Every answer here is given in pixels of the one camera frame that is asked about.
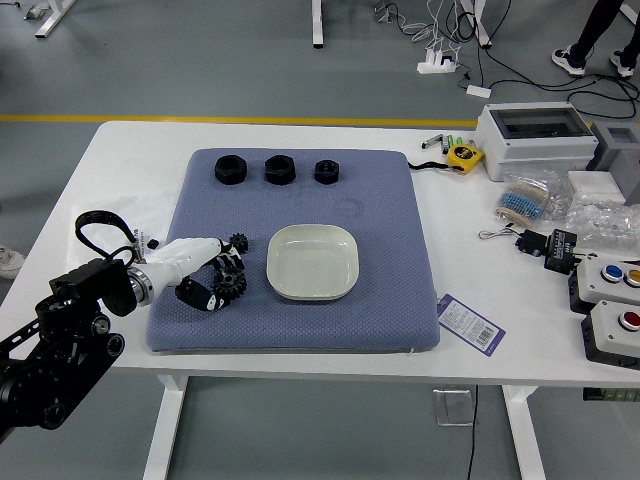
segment black gear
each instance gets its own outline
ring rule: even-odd
[[[213,277],[213,290],[223,300],[235,300],[246,289],[244,271],[237,267],[222,267]]]
[[[235,247],[240,255],[249,250],[249,240],[247,240],[247,236],[242,233],[231,235],[229,243]]]

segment white bowl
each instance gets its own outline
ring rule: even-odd
[[[358,280],[358,246],[335,225],[291,225],[269,242],[267,278],[291,300],[334,300]]]

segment label card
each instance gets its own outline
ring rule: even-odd
[[[438,301],[440,325],[490,357],[506,332],[446,294]]]

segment black sneaker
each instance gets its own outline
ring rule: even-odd
[[[569,45],[565,50],[554,50],[551,54],[551,60],[572,77],[584,77],[584,67],[587,65],[587,61],[575,60],[571,56],[571,47],[573,45]]]
[[[633,69],[636,67],[636,62],[633,62],[633,65],[630,65],[628,67],[622,66],[622,62],[620,61],[621,53],[622,53],[621,51],[616,50],[611,54],[611,56],[609,57],[609,60],[611,60],[611,63],[613,63],[615,67],[618,69],[618,75],[621,78],[629,78],[633,75]]]

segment yellow-black tape measure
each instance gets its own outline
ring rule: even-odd
[[[480,160],[484,157],[484,153],[466,143],[458,143],[449,148],[447,153],[447,162],[453,167],[460,167],[460,172],[469,173]]]

